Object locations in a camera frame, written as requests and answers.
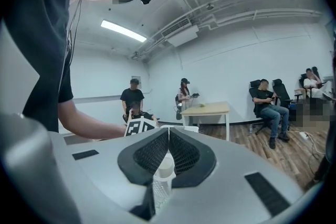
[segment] black cap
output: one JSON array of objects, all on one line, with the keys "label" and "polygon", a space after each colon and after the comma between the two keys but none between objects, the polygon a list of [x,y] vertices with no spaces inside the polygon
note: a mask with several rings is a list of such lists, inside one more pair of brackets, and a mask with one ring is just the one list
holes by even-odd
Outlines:
[{"label": "black cap", "polygon": [[183,82],[185,84],[190,84],[190,82],[186,78],[181,79],[181,82]]}]

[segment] fluorescent light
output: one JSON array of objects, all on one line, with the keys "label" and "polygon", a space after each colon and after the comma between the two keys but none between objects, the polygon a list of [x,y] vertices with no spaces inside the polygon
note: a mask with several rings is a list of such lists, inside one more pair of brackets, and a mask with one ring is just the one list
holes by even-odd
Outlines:
[{"label": "fluorescent light", "polygon": [[121,33],[123,35],[126,35],[128,37],[134,38],[134,39],[136,39],[140,42],[144,42],[146,40],[145,37],[140,36],[137,33],[132,32],[131,30],[128,30],[128,29],[123,28],[119,25],[115,25],[113,23],[107,22],[105,20],[102,21],[100,26],[104,27],[104,28],[107,28],[107,29],[110,29],[110,30],[113,30],[113,31],[116,31],[116,32]]}]

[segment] person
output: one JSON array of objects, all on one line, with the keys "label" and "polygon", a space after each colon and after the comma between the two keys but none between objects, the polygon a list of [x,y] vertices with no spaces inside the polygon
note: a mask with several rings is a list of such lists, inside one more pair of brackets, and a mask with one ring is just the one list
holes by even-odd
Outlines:
[{"label": "person", "polygon": [[[39,74],[23,115],[58,132],[58,118],[73,134],[90,139],[124,135],[125,126],[104,123],[76,109],[70,83],[67,53],[69,5],[76,0],[13,0],[4,25],[23,56]],[[130,0],[112,0],[127,2]]]},{"label": "person", "polygon": [[287,108],[271,104],[274,98],[277,97],[277,94],[268,90],[268,81],[266,79],[262,79],[260,81],[258,90],[253,94],[252,97],[253,102],[256,104],[256,114],[259,114],[261,118],[269,118],[273,120],[271,136],[269,139],[269,147],[272,149],[275,148],[275,138],[277,137],[278,125],[281,116],[281,133],[278,135],[278,138],[284,142],[288,142],[289,137],[287,135],[287,127],[289,110]]},{"label": "person", "polygon": [[319,98],[323,100],[332,100],[331,82],[327,81],[322,88],[318,88],[321,80],[316,76],[310,68],[306,69],[307,78],[303,81],[303,86],[307,89],[307,96]]},{"label": "person", "polygon": [[120,100],[122,101],[122,108],[124,109],[123,119],[125,122],[127,122],[131,104],[133,102],[140,103],[140,112],[142,112],[143,99],[145,97],[143,96],[142,91],[138,89],[138,85],[138,79],[131,79],[130,87],[125,89],[121,94]]},{"label": "person", "polygon": [[[178,101],[181,102],[182,104],[181,111],[190,108],[192,105],[190,92],[187,86],[188,84],[190,84],[190,82],[186,78],[181,79],[180,88],[178,89],[177,92]],[[193,118],[189,117],[189,125],[192,124],[193,124]]]},{"label": "person", "polygon": [[129,111],[127,125],[130,123],[131,120],[140,119],[142,116],[147,120],[155,121],[157,127],[159,127],[159,123],[157,121],[157,118],[154,115],[151,115],[151,114],[148,114],[147,112],[141,111],[140,110],[140,102],[136,102],[136,101],[131,103],[131,109]]}]

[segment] vent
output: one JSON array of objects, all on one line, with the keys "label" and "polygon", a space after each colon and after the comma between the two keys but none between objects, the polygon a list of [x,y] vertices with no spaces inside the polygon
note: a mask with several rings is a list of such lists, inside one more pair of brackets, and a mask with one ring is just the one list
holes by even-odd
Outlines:
[{"label": "vent", "polygon": [[161,32],[161,34],[162,34],[163,37],[169,37],[169,36],[177,34],[181,30],[183,30],[184,28],[189,27],[189,26],[191,26],[191,22],[189,21],[188,18],[185,18],[182,21],[172,25],[167,30]]}]

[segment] shoe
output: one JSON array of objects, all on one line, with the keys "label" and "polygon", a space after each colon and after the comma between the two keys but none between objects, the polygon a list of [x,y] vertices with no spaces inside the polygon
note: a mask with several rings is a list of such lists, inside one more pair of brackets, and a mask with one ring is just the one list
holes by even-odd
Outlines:
[{"label": "shoe", "polygon": [[328,93],[323,92],[322,94],[323,94],[323,97],[324,97],[326,100],[328,100],[328,101],[332,100],[332,97],[331,97]]},{"label": "shoe", "polygon": [[269,147],[274,150],[275,149],[275,137],[271,137],[269,139]]},{"label": "shoe", "polygon": [[289,141],[289,136],[287,134],[284,134],[284,133],[280,133],[278,135],[278,138],[281,139],[284,142],[288,142]]}]

